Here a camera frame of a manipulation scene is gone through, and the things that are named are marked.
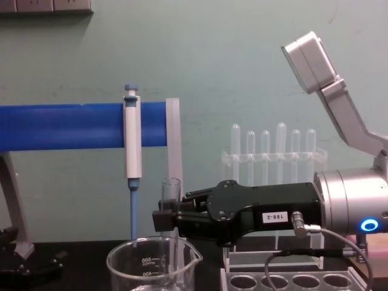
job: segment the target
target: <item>test tube rack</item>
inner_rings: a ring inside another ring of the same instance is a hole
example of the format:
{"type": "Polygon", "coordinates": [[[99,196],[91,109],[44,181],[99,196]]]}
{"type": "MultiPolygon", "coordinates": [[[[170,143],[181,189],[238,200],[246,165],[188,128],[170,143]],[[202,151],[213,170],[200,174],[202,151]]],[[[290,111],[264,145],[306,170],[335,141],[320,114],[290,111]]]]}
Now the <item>test tube rack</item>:
{"type": "Polygon", "coordinates": [[[232,125],[230,153],[222,152],[222,180],[233,179],[245,186],[311,182],[315,171],[326,170],[327,152],[316,147],[314,129],[306,131],[304,151],[301,151],[300,130],[292,130],[289,152],[286,138],[287,126],[280,122],[276,127],[275,151],[271,152],[271,134],[262,131],[257,153],[255,132],[248,131],[246,153],[241,153],[241,129],[238,124],[232,125]]]}

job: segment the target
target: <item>clear plastic stand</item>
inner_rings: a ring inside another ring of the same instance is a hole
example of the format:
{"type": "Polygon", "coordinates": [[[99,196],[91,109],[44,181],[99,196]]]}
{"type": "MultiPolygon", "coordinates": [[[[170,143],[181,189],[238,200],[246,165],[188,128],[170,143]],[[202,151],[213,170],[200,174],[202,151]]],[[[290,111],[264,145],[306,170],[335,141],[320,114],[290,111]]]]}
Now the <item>clear plastic stand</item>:
{"type": "MultiPolygon", "coordinates": [[[[261,132],[258,151],[255,132],[247,132],[246,153],[241,153],[241,130],[238,124],[232,126],[230,136],[230,154],[226,151],[222,153],[222,180],[233,179],[244,186],[312,182],[315,172],[326,170],[327,152],[316,148],[314,129],[308,129],[305,136],[298,129],[292,130],[289,152],[286,151],[287,126],[283,122],[276,127],[274,152],[271,152],[271,134],[268,130],[261,132]],[[301,138],[306,141],[304,151],[301,150],[301,138]]],[[[322,248],[324,238],[321,234],[314,234],[301,241],[295,237],[293,230],[250,233],[236,247],[224,249],[226,272],[230,269],[238,272],[239,268],[263,267],[274,250],[301,244],[304,247],[322,248]]],[[[276,264],[313,265],[322,269],[323,259],[293,256],[279,259],[276,264]]]]}

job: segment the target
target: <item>glass beaker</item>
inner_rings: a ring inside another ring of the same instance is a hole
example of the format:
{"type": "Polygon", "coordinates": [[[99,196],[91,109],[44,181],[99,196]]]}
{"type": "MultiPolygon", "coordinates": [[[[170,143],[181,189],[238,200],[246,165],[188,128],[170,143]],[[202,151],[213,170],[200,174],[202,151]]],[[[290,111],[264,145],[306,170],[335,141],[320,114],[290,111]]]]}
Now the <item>glass beaker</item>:
{"type": "Polygon", "coordinates": [[[107,257],[112,291],[194,291],[194,268],[201,260],[195,247],[181,238],[155,236],[125,242],[107,257]],[[182,252],[177,268],[172,252],[176,248],[182,252]]]}

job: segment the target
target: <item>light green wall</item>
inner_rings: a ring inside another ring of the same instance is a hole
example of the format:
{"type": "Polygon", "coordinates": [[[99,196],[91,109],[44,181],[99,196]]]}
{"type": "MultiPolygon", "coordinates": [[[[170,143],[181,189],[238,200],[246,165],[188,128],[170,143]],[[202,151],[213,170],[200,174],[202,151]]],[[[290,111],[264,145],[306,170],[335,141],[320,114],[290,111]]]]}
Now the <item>light green wall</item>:
{"type": "MultiPolygon", "coordinates": [[[[0,104],[121,102],[137,82],[143,101],[181,98],[187,191],[221,178],[229,128],[318,131],[329,168],[372,157],[338,137],[316,95],[302,93],[280,46],[310,30],[324,41],[370,128],[387,133],[388,2],[93,0],[86,18],[0,20],[0,104]]],[[[14,153],[34,241],[129,237],[122,149],[14,153]]],[[[165,149],[145,149],[141,236],[167,174],[165,149]]],[[[0,228],[6,227],[0,195],[0,228]]]]}

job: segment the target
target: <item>white test tube rack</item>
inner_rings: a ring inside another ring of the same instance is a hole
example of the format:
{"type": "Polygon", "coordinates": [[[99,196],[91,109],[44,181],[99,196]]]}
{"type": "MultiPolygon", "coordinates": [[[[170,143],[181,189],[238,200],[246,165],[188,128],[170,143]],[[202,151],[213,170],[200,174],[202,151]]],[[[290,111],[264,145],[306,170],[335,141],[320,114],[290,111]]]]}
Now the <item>white test tube rack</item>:
{"type": "MultiPolygon", "coordinates": [[[[271,134],[264,130],[260,135],[260,149],[256,150],[256,135],[253,131],[246,133],[246,153],[241,153],[241,129],[238,124],[232,125],[230,134],[230,153],[222,152],[222,180],[233,179],[244,186],[265,186],[271,184],[288,184],[312,182],[314,173],[326,170],[327,152],[316,147],[316,131],[308,129],[305,135],[304,151],[301,151],[301,132],[294,129],[290,134],[289,151],[287,145],[287,126],[280,122],[276,127],[275,151],[271,152],[271,134]]],[[[293,236],[293,231],[256,232],[249,236],[275,236],[274,249],[278,249],[280,236],[293,236]]],[[[323,236],[312,235],[310,246],[324,246],[323,236]]],[[[262,267],[267,256],[272,252],[237,252],[236,248],[224,249],[224,263],[229,268],[262,267]]],[[[319,258],[299,261],[279,262],[280,266],[317,265],[323,267],[319,258]]]]}

